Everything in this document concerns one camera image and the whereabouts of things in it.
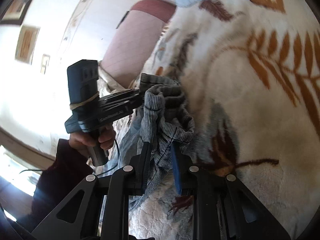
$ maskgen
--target human hand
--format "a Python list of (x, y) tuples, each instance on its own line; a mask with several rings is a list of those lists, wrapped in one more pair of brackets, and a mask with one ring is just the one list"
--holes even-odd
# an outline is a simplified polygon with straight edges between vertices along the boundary
[[(100, 147), (104, 150), (109, 150), (113, 147), (116, 137), (116, 132), (113, 129), (112, 124), (106, 125), (100, 133), (98, 142)], [(89, 133), (75, 132), (70, 134), (69, 145), (76, 149), (85, 157), (89, 157), (89, 151), (87, 147), (93, 147), (96, 145), (95, 139), (93, 139)]]

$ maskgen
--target device handle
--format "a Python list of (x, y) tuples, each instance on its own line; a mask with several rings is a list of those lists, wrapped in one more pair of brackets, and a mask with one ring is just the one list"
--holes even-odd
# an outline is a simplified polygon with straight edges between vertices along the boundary
[(94, 147), (88, 147), (93, 166), (98, 167), (105, 165), (108, 162), (107, 156), (109, 155), (109, 152), (100, 147), (100, 143), (98, 141), (100, 135), (99, 129), (91, 131), (89, 134), (96, 141), (96, 145)]

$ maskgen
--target dark maroon sleeve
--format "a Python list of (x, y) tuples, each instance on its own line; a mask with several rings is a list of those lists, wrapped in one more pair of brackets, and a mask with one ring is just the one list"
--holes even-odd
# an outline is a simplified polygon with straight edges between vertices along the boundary
[(32, 231), (82, 179), (92, 174), (87, 160), (70, 147), (68, 140), (59, 140), (56, 160), (42, 172), (33, 196), (31, 214), (21, 221), (22, 226)]

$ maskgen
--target fleece blanket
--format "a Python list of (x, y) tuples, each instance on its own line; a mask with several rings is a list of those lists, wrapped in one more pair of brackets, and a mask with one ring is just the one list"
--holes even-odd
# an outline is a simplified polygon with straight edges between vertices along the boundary
[[(142, 72), (183, 88), (195, 121), (184, 153), (213, 174), (236, 172), (296, 239), (320, 205), (320, 27), (310, 8), (203, 0), (178, 8), (164, 30)], [(136, 114), (115, 123), (121, 152), (121, 138), (140, 125)], [(129, 233), (191, 239), (191, 231), (192, 198), (176, 194), (169, 171), (130, 212)]]

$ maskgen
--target silver rivet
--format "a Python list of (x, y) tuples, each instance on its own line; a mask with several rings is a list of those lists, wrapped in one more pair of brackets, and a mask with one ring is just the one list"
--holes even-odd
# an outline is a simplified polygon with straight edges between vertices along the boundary
[(123, 170), (124, 170), (124, 171), (127, 171), (127, 172), (128, 172), (128, 171), (132, 171), (132, 170), (133, 170), (133, 167), (130, 166), (130, 165), (127, 165), (127, 166), (124, 166), (124, 167), (123, 167)]
[(235, 181), (235, 180), (236, 180), (236, 176), (235, 176), (235, 175), (232, 175), (232, 174), (229, 174), (229, 175), (227, 175), (227, 180), (229, 180), (229, 181)]
[(85, 177), (85, 180), (90, 182), (90, 181), (94, 181), (96, 179), (96, 176), (94, 175), (88, 175)]
[(199, 168), (198, 168), (197, 166), (191, 166), (191, 167), (189, 168), (189, 170), (190, 170), (191, 172), (198, 172), (198, 171), (199, 171)]

